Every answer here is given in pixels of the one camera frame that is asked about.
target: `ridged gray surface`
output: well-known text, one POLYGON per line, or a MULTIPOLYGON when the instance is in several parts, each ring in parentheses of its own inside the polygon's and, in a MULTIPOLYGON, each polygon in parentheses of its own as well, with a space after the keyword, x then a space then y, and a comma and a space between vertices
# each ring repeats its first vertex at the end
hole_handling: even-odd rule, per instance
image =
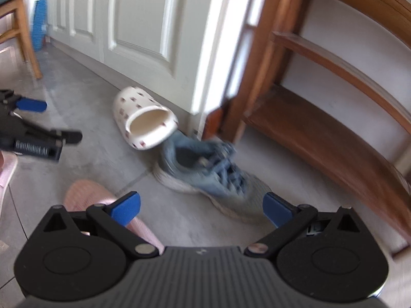
POLYGON ((29 297, 19 308, 386 308, 376 298, 346 305, 324 303, 289 287, 265 259, 237 247, 168 247, 161 257, 139 260, 116 286, 78 302, 29 297))

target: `chair leg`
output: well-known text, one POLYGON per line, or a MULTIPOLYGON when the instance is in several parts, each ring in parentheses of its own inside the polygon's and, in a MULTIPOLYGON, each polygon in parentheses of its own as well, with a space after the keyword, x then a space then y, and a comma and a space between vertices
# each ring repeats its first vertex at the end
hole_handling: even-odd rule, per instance
MULTIPOLYGON (((12 28, 13 29, 18 28, 18 26, 16 24, 16 15, 14 13, 12 14, 12 28)), ((23 46, 23 40, 21 39, 21 34, 17 35, 17 42, 18 42, 18 49, 20 50, 21 58, 24 62, 26 62, 27 57, 24 53, 24 46, 23 46)))
POLYGON ((42 72, 40 71, 39 62, 37 61, 36 54, 34 53, 33 45, 31 43, 30 38, 30 31, 28 28, 27 16, 25 12, 24 2, 23 0, 17 0, 17 9, 16 9, 16 17, 17 17, 17 25, 20 29, 21 40, 23 42, 23 48, 25 53, 27 53, 31 66, 34 71, 34 75, 36 79, 41 79, 43 77, 42 72))

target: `sneaker sole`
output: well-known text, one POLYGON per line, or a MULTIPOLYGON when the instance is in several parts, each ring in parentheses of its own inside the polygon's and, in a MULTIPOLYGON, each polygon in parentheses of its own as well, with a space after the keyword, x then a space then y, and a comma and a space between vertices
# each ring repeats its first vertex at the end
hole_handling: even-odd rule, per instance
POLYGON ((235 213, 233 210, 221 205, 212 195, 206 193, 205 191, 192 187, 190 184, 180 180, 176 179, 173 176, 169 175, 166 173, 163 169, 160 168, 158 163, 154 165, 153 169, 153 175, 154 177, 164 186, 167 188, 176 191, 176 192, 181 192, 181 193, 202 193, 206 197, 208 197, 211 201, 211 203, 224 215, 229 216, 230 218, 233 219, 238 219, 244 223, 261 223, 262 219, 261 218, 250 218, 246 216, 241 216, 237 213, 235 213))

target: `sneaker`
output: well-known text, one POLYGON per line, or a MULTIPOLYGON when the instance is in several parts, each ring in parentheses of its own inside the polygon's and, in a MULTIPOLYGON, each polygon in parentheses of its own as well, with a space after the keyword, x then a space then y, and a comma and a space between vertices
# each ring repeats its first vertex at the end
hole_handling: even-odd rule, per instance
POLYGON ((234 154, 230 143, 198 141, 176 131, 163 144, 154 176, 174 191, 203 193, 225 215, 259 222, 266 219, 263 197, 271 190, 240 170, 231 160, 234 154))

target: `pink shoe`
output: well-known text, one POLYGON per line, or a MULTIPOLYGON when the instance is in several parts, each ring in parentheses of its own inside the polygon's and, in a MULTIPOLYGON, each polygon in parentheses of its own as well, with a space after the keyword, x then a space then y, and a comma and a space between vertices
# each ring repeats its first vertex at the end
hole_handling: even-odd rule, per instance
POLYGON ((0 216, 1 209, 3 207, 4 195, 6 194, 7 187, 9 186, 10 180, 16 171, 18 163, 16 154, 5 151, 2 151, 1 154, 3 155, 4 163, 3 169, 0 169, 0 216))
MULTIPOLYGON (((84 211, 90 205, 99 203, 108 205, 116 200, 117 198, 102 185, 88 179, 81 179, 74 182, 67 191, 64 206, 67 211, 84 211)), ((164 246, 139 218, 135 217, 131 220, 126 228, 154 245, 160 254, 163 253, 164 246)))

